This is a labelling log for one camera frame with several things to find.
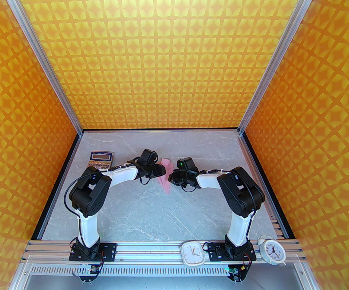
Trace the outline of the pink paper sheet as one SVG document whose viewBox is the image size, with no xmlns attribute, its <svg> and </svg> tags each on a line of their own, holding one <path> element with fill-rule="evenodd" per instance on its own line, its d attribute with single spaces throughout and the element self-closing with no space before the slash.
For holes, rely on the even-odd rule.
<svg viewBox="0 0 349 290">
<path fill-rule="evenodd" d="M 164 191 L 169 194 L 171 183 L 169 182 L 169 176 L 173 173 L 174 164 L 169 159 L 162 158 L 159 164 L 163 165 L 166 170 L 166 174 L 158 178 L 159 183 L 163 187 Z"/>
</svg>

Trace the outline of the square white table clock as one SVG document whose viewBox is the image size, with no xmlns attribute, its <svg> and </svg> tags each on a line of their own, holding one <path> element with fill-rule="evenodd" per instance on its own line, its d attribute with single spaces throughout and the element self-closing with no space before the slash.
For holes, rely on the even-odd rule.
<svg viewBox="0 0 349 290">
<path fill-rule="evenodd" d="M 201 243 L 187 241 L 180 247 L 183 265 L 186 267 L 200 267 L 205 264 L 205 254 Z"/>
</svg>

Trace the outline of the calculator with yellow keys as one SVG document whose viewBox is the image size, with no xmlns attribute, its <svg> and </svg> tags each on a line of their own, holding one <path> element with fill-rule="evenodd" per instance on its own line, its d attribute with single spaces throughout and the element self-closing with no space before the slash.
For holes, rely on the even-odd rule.
<svg viewBox="0 0 349 290">
<path fill-rule="evenodd" d="M 94 167 L 98 170 L 106 170 L 111 168 L 113 161 L 113 152 L 108 151 L 92 151 L 89 156 L 87 167 Z"/>
</svg>

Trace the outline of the small circuit board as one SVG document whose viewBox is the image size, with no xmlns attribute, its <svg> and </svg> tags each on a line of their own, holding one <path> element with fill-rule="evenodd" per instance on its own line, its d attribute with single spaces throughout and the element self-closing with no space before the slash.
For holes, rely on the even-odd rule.
<svg viewBox="0 0 349 290">
<path fill-rule="evenodd" d="M 82 284 L 91 285 L 101 274 L 103 264 L 99 265 L 81 265 L 77 277 Z"/>
<path fill-rule="evenodd" d="M 234 283 L 242 283 L 246 278 L 249 271 L 250 265 L 240 264 L 240 265 L 228 265 L 227 273 L 228 278 Z"/>
</svg>

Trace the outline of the round white alarm clock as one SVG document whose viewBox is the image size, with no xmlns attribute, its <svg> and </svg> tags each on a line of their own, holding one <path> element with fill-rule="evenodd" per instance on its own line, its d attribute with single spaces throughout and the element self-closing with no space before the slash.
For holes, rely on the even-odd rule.
<svg viewBox="0 0 349 290">
<path fill-rule="evenodd" d="M 262 259 L 270 265 L 286 265 L 286 251 L 271 236 L 261 235 L 257 240 Z"/>
</svg>

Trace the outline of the side rail with black trim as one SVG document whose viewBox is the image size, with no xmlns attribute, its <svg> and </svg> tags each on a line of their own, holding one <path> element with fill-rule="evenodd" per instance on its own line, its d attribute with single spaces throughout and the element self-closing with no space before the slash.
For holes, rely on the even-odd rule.
<svg viewBox="0 0 349 290">
<path fill-rule="evenodd" d="M 265 207 L 271 219 L 276 220 L 279 225 L 280 235 L 284 239 L 296 239 L 291 226 L 282 210 L 279 200 L 272 188 L 270 181 L 257 157 L 255 150 L 245 132 L 238 134 L 238 142 L 246 159 L 246 162 L 253 175 L 253 180 L 265 194 Z"/>
<path fill-rule="evenodd" d="M 50 220 L 50 217 L 53 213 L 53 210 L 55 208 L 55 204 L 57 203 L 57 199 L 60 195 L 60 191 L 64 185 L 65 179 L 67 177 L 67 173 L 70 169 L 70 166 L 71 166 L 72 161 L 74 159 L 75 153 L 79 147 L 81 139 L 82 139 L 82 137 L 79 134 L 77 134 L 74 138 L 74 141 L 72 142 L 70 150 L 67 153 L 67 156 L 64 160 L 64 163 L 60 169 L 60 172 L 57 176 L 57 179 L 56 179 L 56 181 L 53 185 L 53 188 L 50 192 L 50 195 L 46 201 L 44 209 L 40 215 L 38 223 L 35 226 L 34 232 L 31 236 L 31 240 L 41 240 L 43 237 L 43 234 L 44 234 L 45 229 L 47 227 L 47 224 Z"/>
</svg>

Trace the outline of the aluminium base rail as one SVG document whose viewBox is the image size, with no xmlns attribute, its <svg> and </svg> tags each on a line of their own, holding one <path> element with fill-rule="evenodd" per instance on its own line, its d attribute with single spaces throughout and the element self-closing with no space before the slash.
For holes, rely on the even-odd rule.
<svg viewBox="0 0 349 290">
<path fill-rule="evenodd" d="M 297 240 L 279 240 L 286 251 L 287 262 L 307 262 Z M 181 264 L 181 241 L 119 241 L 114 263 L 120 264 Z M 31 240 L 24 250 L 22 260 L 54 259 L 68 261 L 71 247 L 68 241 Z"/>
</svg>

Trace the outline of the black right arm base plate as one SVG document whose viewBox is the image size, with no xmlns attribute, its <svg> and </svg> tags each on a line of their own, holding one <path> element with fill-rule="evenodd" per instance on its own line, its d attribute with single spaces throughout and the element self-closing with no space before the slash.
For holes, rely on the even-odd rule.
<svg viewBox="0 0 349 290">
<path fill-rule="evenodd" d="M 206 253 L 211 262 L 252 262 L 257 257 L 251 242 L 235 247 L 230 243 L 208 242 Z"/>
</svg>

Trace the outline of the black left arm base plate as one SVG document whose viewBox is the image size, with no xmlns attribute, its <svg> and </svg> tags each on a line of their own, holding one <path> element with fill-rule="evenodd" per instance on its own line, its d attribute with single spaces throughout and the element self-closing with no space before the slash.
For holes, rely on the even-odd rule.
<svg viewBox="0 0 349 290">
<path fill-rule="evenodd" d="M 117 253 L 116 243 L 98 241 L 92 247 L 83 246 L 78 240 L 71 247 L 70 262 L 114 262 Z"/>
</svg>

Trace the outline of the aluminium corner post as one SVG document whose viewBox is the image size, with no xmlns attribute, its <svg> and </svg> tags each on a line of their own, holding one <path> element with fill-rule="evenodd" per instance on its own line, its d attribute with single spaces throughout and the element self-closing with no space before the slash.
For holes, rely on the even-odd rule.
<svg viewBox="0 0 349 290">
<path fill-rule="evenodd" d="M 261 77 L 259 84 L 252 96 L 251 101 L 238 125 L 237 132 L 238 137 L 242 137 L 243 133 L 246 130 L 250 120 L 258 108 L 260 101 L 262 100 L 264 94 L 269 87 L 271 80 L 273 79 L 277 69 L 280 66 L 298 28 L 301 24 L 306 12 L 308 11 L 310 4 L 313 0 L 297 0 L 296 5 L 292 11 L 291 16 L 287 22 L 287 25 L 280 37 L 280 40 L 273 52 L 269 63 L 266 66 L 266 69 Z"/>
<path fill-rule="evenodd" d="M 35 32 L 35 29 L 33 28 L 32 23 L 29 20 L 28 15 L 21 1 L 20 0 L 6 0 L 6 1 L 9 4 L 9 7 L 11 8 L 41 68 L 43 69 L 47 79 L 49 80 L 49 83 L 51 84 L 54 92 L 56 93 L 57 98 L 59 99 L 65 112 L 67 113 L 67 116 L 69 117 L 70 122 L 74 126 L 76 133 L 78 134 L 79 137 L 82 137 L 84 131 L 81 126 L 81 123 L 79 122 L 78 117 L 75 114 L 74 109 L 72 108 L 72 105 L 70 104 L 66 96 L 66 93 L 64 92 L 63 87 L 60 84 L 59 79 L 57 78 L 54 68 L 51 65 L 45 53 L 45 50 L 43 49 L 43 46 L 39 41 L 39 38 Z"/>
</svg>

